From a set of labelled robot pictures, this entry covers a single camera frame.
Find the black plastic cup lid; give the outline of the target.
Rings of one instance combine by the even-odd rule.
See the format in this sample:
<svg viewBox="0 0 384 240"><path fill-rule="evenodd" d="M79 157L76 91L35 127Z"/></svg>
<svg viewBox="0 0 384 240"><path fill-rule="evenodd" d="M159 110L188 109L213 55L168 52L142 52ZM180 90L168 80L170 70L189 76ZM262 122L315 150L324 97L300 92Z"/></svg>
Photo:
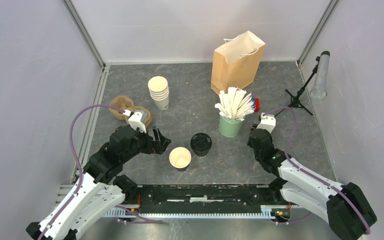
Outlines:
<svg viewBox="0 0 384 240"><path fill-rule="evenodd" d="M190 140L190 144L191 143L211 143L212 144L212 139L208 134L199 132L192 136Z"/></svg>

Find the stack of white paper cups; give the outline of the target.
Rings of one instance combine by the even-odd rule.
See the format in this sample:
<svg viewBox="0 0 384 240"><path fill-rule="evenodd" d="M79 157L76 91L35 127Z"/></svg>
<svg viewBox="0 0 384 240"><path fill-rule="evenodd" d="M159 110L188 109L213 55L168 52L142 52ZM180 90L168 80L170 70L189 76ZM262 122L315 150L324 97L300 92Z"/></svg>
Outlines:
<svg viewBox="0 0 384 240"><path fill-rule="evenodd" d="M159 110L166 110L169 107L169 86L168 80L163 76L154 76L149 79L148 90Z"/></svg>

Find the single white paper cup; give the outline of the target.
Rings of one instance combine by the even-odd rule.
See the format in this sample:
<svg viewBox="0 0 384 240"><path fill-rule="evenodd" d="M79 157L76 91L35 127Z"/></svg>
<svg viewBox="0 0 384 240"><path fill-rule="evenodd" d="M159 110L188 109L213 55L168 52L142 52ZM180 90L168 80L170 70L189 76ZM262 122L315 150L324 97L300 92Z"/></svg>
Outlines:
<svg viewBox="0 0 384 240"><path fill-rule="evenodd" d="M209 153L212 144L208 142L191 143L190 146L195 155L197 155L199 158L203 158Z"/></svg>

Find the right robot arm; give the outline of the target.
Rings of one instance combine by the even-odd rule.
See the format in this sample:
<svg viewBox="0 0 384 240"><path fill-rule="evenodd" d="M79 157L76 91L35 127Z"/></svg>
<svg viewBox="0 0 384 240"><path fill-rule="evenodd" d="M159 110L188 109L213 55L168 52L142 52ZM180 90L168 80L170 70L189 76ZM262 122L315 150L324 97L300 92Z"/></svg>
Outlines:
<svg viewBox="0 0 384 240"><path fill-rule="evenodd" d="M358 185L330 180L303 166L274 147L265 129L252 129L247 145L262 168L276 176L268 191L273 203L297 204L324 220L341 240L357 240L370 233L378 218Z"/></svg>

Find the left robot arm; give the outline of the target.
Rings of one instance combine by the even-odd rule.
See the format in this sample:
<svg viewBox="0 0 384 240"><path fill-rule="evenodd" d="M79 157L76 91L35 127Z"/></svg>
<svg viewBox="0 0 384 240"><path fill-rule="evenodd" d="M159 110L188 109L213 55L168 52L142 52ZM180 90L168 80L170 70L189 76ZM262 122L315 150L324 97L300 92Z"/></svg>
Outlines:
<svg viewBox="0 0 384 240"><path fill-rule="evenodd" d="M120 126L84 166L62 202L42 221L31 222L27 234L34 240L79 240L98 219L124 202L133 203L137 190L118 174L138 154L161 155L172 142L157 127L154 136L130 126Z"/></svg>

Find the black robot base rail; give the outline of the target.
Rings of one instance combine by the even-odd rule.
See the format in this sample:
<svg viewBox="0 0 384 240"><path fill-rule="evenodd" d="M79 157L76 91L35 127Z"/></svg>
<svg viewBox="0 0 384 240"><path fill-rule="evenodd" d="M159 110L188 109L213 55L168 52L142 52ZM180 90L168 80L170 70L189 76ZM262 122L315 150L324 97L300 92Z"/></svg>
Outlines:
<svg viewBox="0 0 384 240"><path fill-rule="evenodd" d="M258 214L261 208L292 204L269 184L144 184L121 206L141 214Z"/></svg>

